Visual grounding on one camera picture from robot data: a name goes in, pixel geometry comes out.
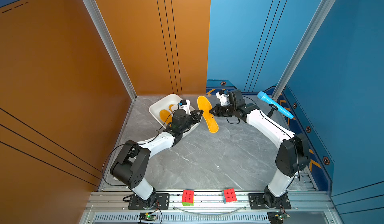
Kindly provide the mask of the white plastic storage box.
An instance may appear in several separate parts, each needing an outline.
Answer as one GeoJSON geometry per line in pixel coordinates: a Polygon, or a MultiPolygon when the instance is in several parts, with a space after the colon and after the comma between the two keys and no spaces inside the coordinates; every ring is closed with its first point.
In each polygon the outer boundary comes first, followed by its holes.
{"type": "MultiPolygon", "coordinates": [[[[177,105],[180,103],[181,100],[183,100],[185,98],[182,98],[182,97],[179,97],[178,95],[176,94],[169,94],[165,97],[163,97],[162,99],[160,99],[159,101],[155,102],[154,104],[152,104],[150,107],[149,107],[149,112],[151,113],[151,115],[160,123],[160,124],[163,124],[163,128],[165,128],[167,126],[167,123],[164,124],[164,121],[161,119],[160,117],[160,112],[161,110],[169,110],[169,113],[168,115],[172,112],[172,110],[169,108],[170,105],[176,105],[176,109],[177,109],[177,105]]],[[[191,102],[189,102],[189,109],[190,109],[190,112],[192,113],[192,111],[195,110],[195,108],[192,106],[191,102]]],[[[200,125],[200,122],[197,123],[197,124],[194,124],[189,131],[187,132],[184,132],[183,133],[183,137],[185,137],[186,135],[188,135],[189,133],[191,133],[193,130],[195,130],[198,126],[200,125]]]]}

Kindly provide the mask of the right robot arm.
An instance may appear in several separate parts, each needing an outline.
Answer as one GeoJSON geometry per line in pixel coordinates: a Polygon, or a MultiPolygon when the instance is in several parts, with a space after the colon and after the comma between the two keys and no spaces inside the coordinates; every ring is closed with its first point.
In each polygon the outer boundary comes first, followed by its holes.
{"type": "Polygon", "coordinates": [[[288,187],[310,162],[308,139],[304,134],[295,134],[272,120],[275,111],[288,119],[294,116],[264,92],[259,92],[257,97],[270,106],[268,114],[254,102],[247,104],[240,90],[219,91],[216,97],[220,103],[210,108],[213,117],[236,117],[259,130],[277,147],[277,170],[264,190],[261,203],[267,209],[281,207],[289,201],[288,187]]]}

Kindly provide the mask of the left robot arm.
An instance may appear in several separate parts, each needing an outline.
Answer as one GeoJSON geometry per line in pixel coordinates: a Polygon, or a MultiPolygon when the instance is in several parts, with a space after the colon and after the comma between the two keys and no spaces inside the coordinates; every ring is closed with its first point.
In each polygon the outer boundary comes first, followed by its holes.
{"type": "Polygon", "coordinates": [[[203,110],[193,110],[188,114],[183,109],[177,109],[173,112],[172,121],[154,138],[124,143],[110,167],[110,173],[124,183],[145,208],[157,207],[156,189],[145,179],[150,158],[178,144],[185,133],[201,121],[203,113],[203,110]]]}

